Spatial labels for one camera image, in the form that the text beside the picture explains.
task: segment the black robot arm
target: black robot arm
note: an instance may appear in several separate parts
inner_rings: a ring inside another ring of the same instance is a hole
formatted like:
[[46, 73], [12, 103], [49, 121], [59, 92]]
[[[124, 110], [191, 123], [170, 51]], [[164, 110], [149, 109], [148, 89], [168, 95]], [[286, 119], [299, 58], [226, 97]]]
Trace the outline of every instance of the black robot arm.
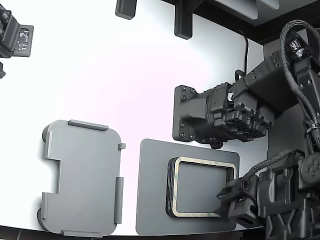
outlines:
[[[307, 29], [317, 45], [297, 31]], [[218, 194], [215, 212], [245, 228], [265, 227], [267, 240], [316, 240], [320, 223], [320, 36], [301, 20], [289, 22], [280, 50], [235, 83], [198, 94], [188, 86], [175, 89], [173, 138], [219, 149], [223, 142], [252, 141], [266, 135], [285, 110], [300, 104], [305, 150], [287, 149], [229, 181]], [[273, 163], [283, 164], [257, 172]]]
[[[33, 26], [20, 25], [0, 4], [0, 58], [30, 57], [33, 32]], [[0, 79], [5, 75], [0, 62]]]

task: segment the black shelf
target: black shelf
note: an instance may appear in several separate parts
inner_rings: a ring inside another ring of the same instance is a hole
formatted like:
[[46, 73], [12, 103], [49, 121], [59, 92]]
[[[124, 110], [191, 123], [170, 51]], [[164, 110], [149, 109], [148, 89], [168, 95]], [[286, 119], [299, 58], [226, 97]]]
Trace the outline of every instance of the black shelf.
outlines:
[[[291, 20], [304, 20], [320, 28], [320, 1], [317, 0], [303, 7], [278, 16], [258, 26], [226, 11], [219, 4], [206, 0], [162, 0], [175, 6], [174, 34], [183, 39], [189, 39], [193, 33], [193, 17], [196, 14], [211, 22], [217, 23], [236, 33], [244, 33], [249, 39], [265, 45], [280, 37], [282, 28]], [[126, 19], [135, 16], [137, 0], [117, 0], [116, 15]]]

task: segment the white tabletop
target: white tabletop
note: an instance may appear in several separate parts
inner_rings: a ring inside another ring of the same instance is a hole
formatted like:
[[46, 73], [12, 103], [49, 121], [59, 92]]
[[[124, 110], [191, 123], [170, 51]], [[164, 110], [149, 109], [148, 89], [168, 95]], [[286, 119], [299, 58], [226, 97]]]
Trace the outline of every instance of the white tabletop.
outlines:
[[[0, 226], [42, 230], [41, 195], [57, 191], [58, 176], [58, 163], [43, 158], [42, 131], [75, 119], [108, 125], [127, 144], [122, 224], [113, 235], [136, 235], [141, 141], [174, 142], [176, 86], [200, 93], [233, 82], [243, 69], [243, 37], [196, 15], [193, 37], [176, 37], [175, 8], [160, 0], [138, 0], [133, 20], [115, 15], [116, 0], [1, 4], [20, 24], [34, 25], [34, 36], [30, 58], [1, 60], [7, 74], [0, 80]], [[248, 70], [261, 61], [263, 46], [250, 41]], [[267, 147], [263, 138], [223, 149], [239, 153], [243, 175], [265, 159]]]

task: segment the gray base plate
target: gray base plate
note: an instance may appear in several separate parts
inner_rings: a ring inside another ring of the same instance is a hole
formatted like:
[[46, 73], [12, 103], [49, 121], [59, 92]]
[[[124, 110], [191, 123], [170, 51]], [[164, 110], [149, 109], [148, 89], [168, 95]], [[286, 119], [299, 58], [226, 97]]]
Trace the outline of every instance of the gray base plate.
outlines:
[[[239, 155], [152, 139], [141, 142], [136, 231], [140, 235], [180, 235], [232, 231], [236, 224], [222, 217], [170, 217], [166, 213], [168, 162], [189, 157], [235, 164]], [[220, 206], [216, 195], [225, 186], [226, 170], [183, 164], [180, 168], [177, 209], [210, 212]]]
[[118, 133], [104, 125], [59, 120], [42, 138], [44, 158], [59, 161], [59, 179], [58, 193], [42, 193], [39, 223], [65, 236], [110, 235], [121, 223], [124, 145]]

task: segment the black plastic clip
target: black plastic clip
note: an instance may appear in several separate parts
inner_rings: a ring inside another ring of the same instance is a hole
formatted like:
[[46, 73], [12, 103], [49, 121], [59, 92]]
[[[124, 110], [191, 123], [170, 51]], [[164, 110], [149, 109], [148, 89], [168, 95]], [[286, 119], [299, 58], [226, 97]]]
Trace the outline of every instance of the black plastic clip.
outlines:
[[183, 39], [192, 37], [193, 12], [204, 0], [177, 0], [175, 5], [174, 34]]
[[117, 0], [115, 15], [120, 18], [131, 20], [136, 15], [137, 0]]
[[306, 131], [305, 131], [305, 136], [310, 133], [312, 130], [315, 130], [315, 129], [320, 129], [320, 124], [319, 123], [312, 123], [311, 124], [311, 127], [308, 128]]

